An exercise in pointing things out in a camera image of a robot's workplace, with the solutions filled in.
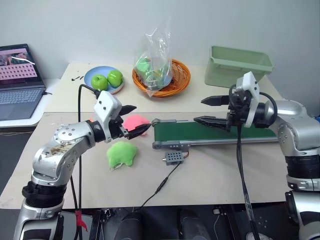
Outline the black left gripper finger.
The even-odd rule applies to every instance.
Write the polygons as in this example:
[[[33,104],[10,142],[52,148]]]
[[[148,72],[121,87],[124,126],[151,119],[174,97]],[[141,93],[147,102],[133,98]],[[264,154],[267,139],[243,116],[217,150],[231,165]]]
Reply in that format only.
[[[131,140],[133,138],[136,138],[136,137],[142,135],[150,128],[150,126],[151,126],[151,124],[141,124],[141,125],[137,126],[135,129],[128,131],[127,139]]]
[[[133,110],[135,110],[136,108],[137,107],[134,105],[123,105],[120,110],[120,115],[121,116],[127,115],[131,113]]]

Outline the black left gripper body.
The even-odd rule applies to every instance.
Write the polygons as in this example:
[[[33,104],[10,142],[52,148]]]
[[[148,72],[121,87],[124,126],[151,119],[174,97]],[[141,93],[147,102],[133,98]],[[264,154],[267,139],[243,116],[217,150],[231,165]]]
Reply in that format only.
[[[110,120],[110,135],[112,139],[127,138],[129,132],[123,127],[124,120],[121,116],[117,116],[115,119]]]

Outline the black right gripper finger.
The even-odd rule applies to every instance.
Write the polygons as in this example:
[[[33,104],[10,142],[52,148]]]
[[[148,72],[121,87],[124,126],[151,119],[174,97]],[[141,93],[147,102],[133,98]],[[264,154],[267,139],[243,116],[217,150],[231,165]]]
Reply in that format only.
[[[201,100],[202,104],[208,106],[223,106],[229,105],[229,96],[228,95],[218,95],[218,96],[209,96]]]
[[[218,128],[227,132],[231,130],[231,125],[229,121],[225,118],[217,118],[215,116],[199,116],[195,117],[193,120],[196,123],[199,123],[207,127]]]

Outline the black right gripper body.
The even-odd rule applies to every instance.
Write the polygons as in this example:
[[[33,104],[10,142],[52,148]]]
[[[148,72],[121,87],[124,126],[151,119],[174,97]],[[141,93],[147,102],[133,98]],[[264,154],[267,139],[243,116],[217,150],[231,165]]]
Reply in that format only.
[[[227,113],[226,131],[230,132],[232,126],[244,125],[247,121],[250,104],[252,100],[252,94],[246,90],[243,97],[239,96],[236,92],[233,92],[233,88],[229,89],[229,112]]]

